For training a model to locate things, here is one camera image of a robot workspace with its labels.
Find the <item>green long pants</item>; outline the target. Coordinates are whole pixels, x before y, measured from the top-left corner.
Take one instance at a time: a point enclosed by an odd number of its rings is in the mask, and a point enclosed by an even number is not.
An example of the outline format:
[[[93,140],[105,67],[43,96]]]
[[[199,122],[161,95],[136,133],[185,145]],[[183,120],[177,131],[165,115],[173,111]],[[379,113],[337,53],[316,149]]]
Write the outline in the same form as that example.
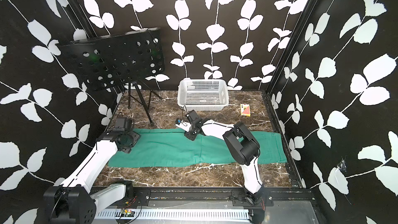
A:
[[[194,141],[182,129],[136,129],[141,138],[130,153],[118,151],[109,167],[188,167],[200,163],[229,164],[235,160],[221,139],[198,135]]]

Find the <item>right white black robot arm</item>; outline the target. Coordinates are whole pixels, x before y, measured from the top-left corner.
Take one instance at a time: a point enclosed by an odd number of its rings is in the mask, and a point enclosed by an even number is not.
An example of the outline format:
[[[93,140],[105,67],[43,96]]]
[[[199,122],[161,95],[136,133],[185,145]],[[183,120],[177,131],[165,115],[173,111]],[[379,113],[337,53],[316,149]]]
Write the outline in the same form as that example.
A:
[[[224,140],[231,156],[242,169],[246,202],[251,206],[264,203],[263,182],[258,166],[260,144],[242,122],[224,124],[208,118],[198,118],[189,122],[176,120],[175,123],[184,130],[185,137],[192,141],[199,134]]]

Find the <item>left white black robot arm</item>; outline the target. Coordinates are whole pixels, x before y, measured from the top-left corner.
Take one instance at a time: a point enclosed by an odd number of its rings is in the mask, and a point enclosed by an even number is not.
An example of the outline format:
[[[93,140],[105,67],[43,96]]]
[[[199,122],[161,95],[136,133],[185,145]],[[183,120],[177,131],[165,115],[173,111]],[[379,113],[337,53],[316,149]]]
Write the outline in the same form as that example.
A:
[[[44,193],[50,224],[91,224],[98,212],[125,197],[133,198],[131,183],[115,183],[94,194],[92,186],[108,161],[119,151],[130,153],[140,139],[135,131],[104,132],[78,168],[58,186]]]

